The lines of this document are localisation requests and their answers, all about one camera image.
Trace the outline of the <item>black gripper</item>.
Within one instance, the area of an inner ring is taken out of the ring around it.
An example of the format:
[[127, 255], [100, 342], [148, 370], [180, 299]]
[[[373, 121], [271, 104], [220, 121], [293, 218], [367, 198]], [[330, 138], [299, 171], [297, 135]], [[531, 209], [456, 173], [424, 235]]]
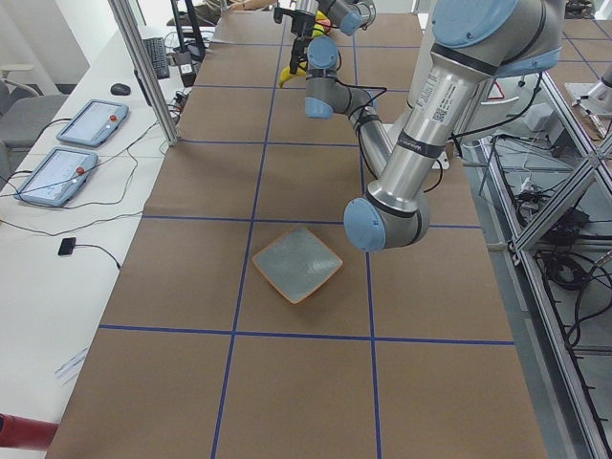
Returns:
[[308, 69], [308, 48], [305, 47], [305, 40], [303, 37], [297, 37], [294, 40], [289, 69], [291, 73], [296, 73], [298, 67], [301, 70]]
[[295, 10], [292, 21], [292, 33], [297, 38], [310, 38], [315, 25], [315, 15], [309, 11]]

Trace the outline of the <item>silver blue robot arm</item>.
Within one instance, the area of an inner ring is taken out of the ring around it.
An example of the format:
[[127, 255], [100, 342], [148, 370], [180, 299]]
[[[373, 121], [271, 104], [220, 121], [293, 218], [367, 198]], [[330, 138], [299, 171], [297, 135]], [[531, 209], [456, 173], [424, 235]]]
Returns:
[[439, 1], [429, 19], [421, 56], [430, 67], [391, 131], [369, 91], [339, 81], [332, 38], [316, 37], [302, 51], [307, 117], [346, 116], [375, 175], [343, 215], [346, 235], [361, 251], [408, 246], [426, 234], [424, 181], [481, 82], [539, 74], [560, 56], [561, 1]]
[[373, 1], [298, 1], [293, 11], [291, 32], [296, 37], [310, 37], [318, 12], [323, 13], [348, 36], [358, 29], [367, 29], [377, 15]]

